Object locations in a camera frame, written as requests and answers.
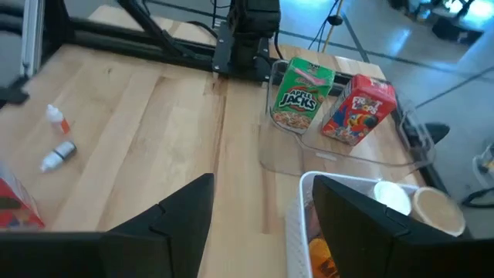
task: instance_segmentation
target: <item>clear plastic container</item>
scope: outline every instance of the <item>clear plastic container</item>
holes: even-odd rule
[[[266,110],[259,131],[259,160],[264,168],[290,175],[324,171],[400,181],[433,161],[435,150],[430,134],[418,120],[411,102],[399,94],[399,88],[399,109],[394,117],[388,115],[354,147],[320,133],[323,116],[345,86],[342,83],[335,83],[305,134],[280,127],[273,120],[271,109],[278,94],[277,83],[287,66],[285,60],[274,63],[269,80]]]

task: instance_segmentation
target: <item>green cereal box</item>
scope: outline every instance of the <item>green cereal box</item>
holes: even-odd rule
[[[273,120],[287,130],[303,134],[330,92],[333,80],[331,69],[293,58],[279,85]]]

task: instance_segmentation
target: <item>apple jacks logo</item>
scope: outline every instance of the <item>apple jacks logo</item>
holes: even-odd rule
[[[291,107],[297,111],[314,111],[317,102],[311,93],[303,90],[291,90],[283,95],[279,102],[280,107]]]

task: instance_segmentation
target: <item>white cap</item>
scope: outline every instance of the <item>white cap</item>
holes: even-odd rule
[[[63,114],[60,110],[54,107],[52,104],[48,104],[46,107],[46,117],[49,121],[57,122],[63,120]]]
[[[400,185],[389,181],[379,181],[372,189],[372,193],[374,199],[381,204],[404,215],[410,214],[410,198]]]
[[[62,163],[63,159],[54,152],[51,152],[43,159],[41,166],[39,166],[39,169],[42,173],[46,173],[47,171],[51,171],[59,167]]]

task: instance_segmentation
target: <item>paper cup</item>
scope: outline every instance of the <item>paper cup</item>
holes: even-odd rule
[[[409,215],[411,202],[407,193],[393,182],[379,181],[369,192],[369,197],[404,215]]]
[[[446,194],[434,188],[419,188],[412,200],[412,217],[452,236],[465,231],[463,212]]]

